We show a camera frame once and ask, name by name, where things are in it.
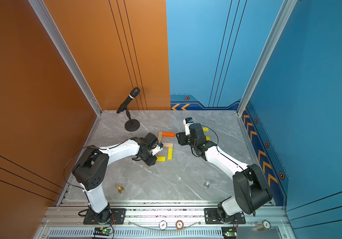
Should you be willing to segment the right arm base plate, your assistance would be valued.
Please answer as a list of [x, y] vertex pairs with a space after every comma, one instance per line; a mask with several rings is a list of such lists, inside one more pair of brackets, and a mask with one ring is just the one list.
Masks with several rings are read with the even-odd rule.
[[208, 225], [214, 224], [246, 224], [243, 212], [234, 215], [227, 215], [222, 209], [219, 208], [204, 208], [204, 219]]

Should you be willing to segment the beige wooden block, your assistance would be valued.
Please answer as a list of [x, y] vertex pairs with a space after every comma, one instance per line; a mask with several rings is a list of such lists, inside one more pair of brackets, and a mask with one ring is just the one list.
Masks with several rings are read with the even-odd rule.
[[163, 143], [163, 147], [168, 147], [168, 148], [174, 147], [174, 144], [173, 143], [166, 143], [166, 142], [164, 142]]
[[162, 141], [162, 137], [163, 137], [163, 132], [159, 132], [158, 133], [158, 141], [161, 142]]

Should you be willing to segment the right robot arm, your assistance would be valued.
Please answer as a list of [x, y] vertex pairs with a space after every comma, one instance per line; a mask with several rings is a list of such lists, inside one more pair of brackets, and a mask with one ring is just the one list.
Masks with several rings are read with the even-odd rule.
[[232, 179], [234, 195], [217, 205], [222, 222], [229, 223], [239, 213], [254, 215], [257, 209], [273, 199], [272, 190], [257, 164], [248, 165], [236, 160], [205, 136], [196, 138], [179, 132], [176, 137], [180, 145], [190, 146], [193, 155], [202, 157]]

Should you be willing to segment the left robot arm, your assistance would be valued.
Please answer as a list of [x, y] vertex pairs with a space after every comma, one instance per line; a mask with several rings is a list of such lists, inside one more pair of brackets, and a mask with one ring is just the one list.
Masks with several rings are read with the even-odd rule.
[[148, 166], [156, 163], [156, 154], [164, 145], [156, 136], [133, 137], [122, 143], [97, 147], [87, 146], [72, 169], [72, 174], [86, 194], [89, 210], [99, 217], [110, 217], [110, 205], [105, 197], [102, 183], [107, 167], [121, 159], [132, 157], [144, 161]]

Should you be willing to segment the long orange block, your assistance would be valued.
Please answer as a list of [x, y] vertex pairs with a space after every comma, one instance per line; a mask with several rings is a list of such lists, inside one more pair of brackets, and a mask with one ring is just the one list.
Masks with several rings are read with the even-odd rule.
[[164, 136], [164, 137], [175, 137], [176, 134], [175, 133], [171, 133], [171, 132], [163, 132], [162, 136]]

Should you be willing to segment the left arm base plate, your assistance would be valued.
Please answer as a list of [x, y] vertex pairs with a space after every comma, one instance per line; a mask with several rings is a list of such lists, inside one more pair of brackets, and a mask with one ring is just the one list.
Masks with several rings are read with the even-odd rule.
[[100, 213], [95, 213], [88, 208], [83, 220], [84, 225], [123, 225], [126, 216], [124, 208], [107, 208]]

